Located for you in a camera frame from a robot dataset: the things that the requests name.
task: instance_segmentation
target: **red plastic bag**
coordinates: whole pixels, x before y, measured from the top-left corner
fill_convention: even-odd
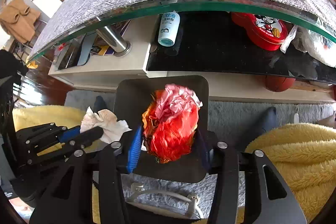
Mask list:
[[[142,114],[144,144],[149,154],[167,163],[190,153],[202,102],[193,90],[175,84],[157,90],[155,97]]]

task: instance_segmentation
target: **crumpled tissue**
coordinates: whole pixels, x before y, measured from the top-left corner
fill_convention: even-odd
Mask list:
[[[80,133],[97,126],[103,128],[104,134],[100,140],[105,143],[119,141],[124,132],[131,130],[125,120],[117,122],[116,115],[108,109],[94,113],[91,107],[88,107],[81,123]]]

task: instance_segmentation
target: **plastic bag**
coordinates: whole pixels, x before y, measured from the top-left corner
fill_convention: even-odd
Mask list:
[[[297,50],[308,52],[310,56],[323,64],[336,68],[336,43],[324,36],[298,27],[293,45]]]
[[[290,30],[289,34],[287,35],[285,41],[282,43],[280,50],[283,53],[286,53],[286,50],[289,46],[289,44],[291,43],[291,41],[295,38],[296,36],[296,32],[297,32],[297,27],[298,25],[294,25],[293,28]]]
[[[167,163],[190,153],[202,102],[193,90],[175,84],[157,90],[155,97],[142,114],[144,144],[158,162]]]

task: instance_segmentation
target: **metal screw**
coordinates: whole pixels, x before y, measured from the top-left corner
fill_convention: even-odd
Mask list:
[[[219,148],[221,148],[221,149],[225,149],[225,148],[227,148],[227,143],[225,143],[225,142],[218,142],[217,146]]]
[[[254,154],[257,156],[257,157],[263,157],[264,156],[264,152],[261,151],[261,150],[255,150],[254,151]]]
[[[111,147],[112,148],[119,148],[120,146],[121,146],[120,142],[113,142],[113,143],[111,143]]]
[[[75,155],[76,157],[80,157],[80,156],[83,155],[83,154],[84,154],[83,150],[76,150],[76,151],[74,152],[74,155]]]

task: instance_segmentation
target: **red mickey mouse tin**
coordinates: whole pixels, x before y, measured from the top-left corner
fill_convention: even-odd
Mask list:
[[[254,44],[267,51],[279,49],[288,35],[283,21],[273,17],[232,12],[231,19],[245,28]]]

